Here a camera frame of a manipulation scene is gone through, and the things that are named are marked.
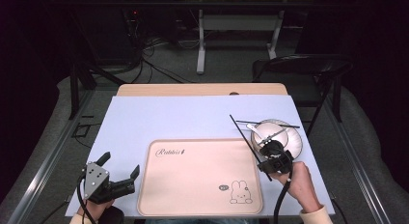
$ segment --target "person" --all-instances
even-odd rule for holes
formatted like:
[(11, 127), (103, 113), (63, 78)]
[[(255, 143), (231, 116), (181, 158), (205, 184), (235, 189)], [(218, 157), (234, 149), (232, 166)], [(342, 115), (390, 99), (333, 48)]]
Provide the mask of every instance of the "person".
[[(314, 184), (311, 178), (310, 170), (308, 166), (304, 162), (294, 162), (292, 164), (292, 179), (291, 179), (291, 184), (288, 189), (288, 194), (291, 195), (293, 198), (295, 198), (300, 206), (302, 207), (302, 210), (300, 211), (300, 217), (303, 219), (304, 224), (331, 224), (331, 218), (328, 215), (327, 209), (325, 208), (324, 205), (320, 204), (318, 201), (318, 198), (315, 193), (314, 189)], [(287, 179), (288, 179), (288, 174), (280, 174), (280, 173), (274, 173), (270, 174), (270, 176), (278, 180), (280, 183), (285, 184)], [(97, 205), (93, 202), (88, 202), (87, 203), (87, 209), (92, 216), (92, 218), (95, 221), (98, 221), (98, 219), (102, 216), (103, 212), (105, 209), (108, 209), (109, 207), (112, 206), (114, 201), (104, 203)], [(74, 217), (71, 219), (70, 224), (82, 224), (84, 216), (84, 224), (91, 224), (91, 221), (88, 219), (87, 215), (84, 214), (84, 211), (82, 208), (78, 209), (78, 212), (74, 215)], [(184, 219), (183, 223), (187, 223), (188, 221), (191, 221), (194, 223), (194, 220), (187, 220)], [(225, 222), (226, 220), (239, 220), (239, 219), (222, 219), (219, 222)], [(249, 219), (242, 219), (244, 220), (242, 223), (249, 223)], [(149, 219), (149, 224), (150, 223), (172, 223), (172, 221), (169, 220), (161, 220), (161, 219)]]

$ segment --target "logo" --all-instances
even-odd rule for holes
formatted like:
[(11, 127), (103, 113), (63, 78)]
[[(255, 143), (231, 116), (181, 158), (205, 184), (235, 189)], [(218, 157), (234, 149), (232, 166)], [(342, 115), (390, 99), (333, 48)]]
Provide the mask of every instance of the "logo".
[(184, 150), (167, 150), (167, 149), (160, 149), (156, 151), (156, 157), (163, 157), (167, 155), (177, 155), (177, 154), (184, 154)]

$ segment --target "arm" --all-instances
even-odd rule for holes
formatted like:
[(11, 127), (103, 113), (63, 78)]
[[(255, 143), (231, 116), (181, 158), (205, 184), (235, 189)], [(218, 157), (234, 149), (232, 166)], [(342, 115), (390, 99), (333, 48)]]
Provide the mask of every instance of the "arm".
[[(114, 200), (98, 205), (91, 201), (88, 201), (87, 210), (90, 213), (93, 220), (97, 222), (98, 219), (102, 216), (103, 212), (106, 209), (110, 208), (113, 203), (114, 203)], [(84, 224), (91, 224), (91, 220), (88, 218), (86, 214), (84, 214), (84, 210), (81, 207), (78, 209), (78, 212), (74, 215), (74, 217), (71, 219), (69, 224), (82, 224), (83, 215), (85, 215)]]
[[(286, 183), (288, 174), (271, 174), (272, 178)], [(310, 170), (304, 162), (294, 162), (292, 180), (288, 190), (289, 195), (295, 198), (303, 208), (300, 216), (305, 224), (332, 223), (327, 210), (321, 205), (316, 197)]]

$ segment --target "person's left hand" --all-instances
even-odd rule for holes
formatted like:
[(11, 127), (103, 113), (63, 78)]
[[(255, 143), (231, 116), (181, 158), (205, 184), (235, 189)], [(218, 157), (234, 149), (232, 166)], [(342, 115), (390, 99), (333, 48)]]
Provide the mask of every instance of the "person's left hand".
[[(87, 203), (87, 210), (90, 213), (91, 217), (93, 218), (94, 221), (98, 221), (98, 219), (102, 216), (104, 211), (112, 206), (115, 200), (111, 200), (107, 203), (102, 203), (102, 204), (96, 204), (91, 201), (87, 201), (84, 203)], [(84, 215), (84, 210), (80, 207), (78, 209), (77, 214), (79, 215)]]

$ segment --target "chair backrest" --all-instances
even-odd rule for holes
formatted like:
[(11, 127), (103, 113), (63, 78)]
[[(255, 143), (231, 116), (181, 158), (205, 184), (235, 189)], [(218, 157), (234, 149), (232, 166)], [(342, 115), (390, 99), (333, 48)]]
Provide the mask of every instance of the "chair backrest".
[(293, 54), (254, 64), (263, 64), (255, 74), (255, 81), (265, 72), (336, 77), (353, 67), (350, 57), (340, 54)]

